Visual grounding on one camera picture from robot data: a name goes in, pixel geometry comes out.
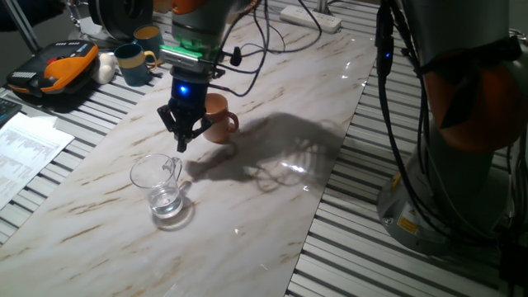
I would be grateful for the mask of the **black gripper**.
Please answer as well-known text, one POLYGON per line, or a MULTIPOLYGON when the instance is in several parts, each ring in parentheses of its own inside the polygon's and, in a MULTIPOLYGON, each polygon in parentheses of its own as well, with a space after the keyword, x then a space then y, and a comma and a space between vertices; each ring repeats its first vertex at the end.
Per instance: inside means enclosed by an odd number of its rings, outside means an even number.
POLYGON ((172 75, 171 97, 168 105, 160 106, 157 113, 167 131, 172 133, 177 141, 177 152, 183 153, 193 139, 214 124, 214 121, 205 114, 209 77, 182 68, 171 68, 170 74, 172 75))

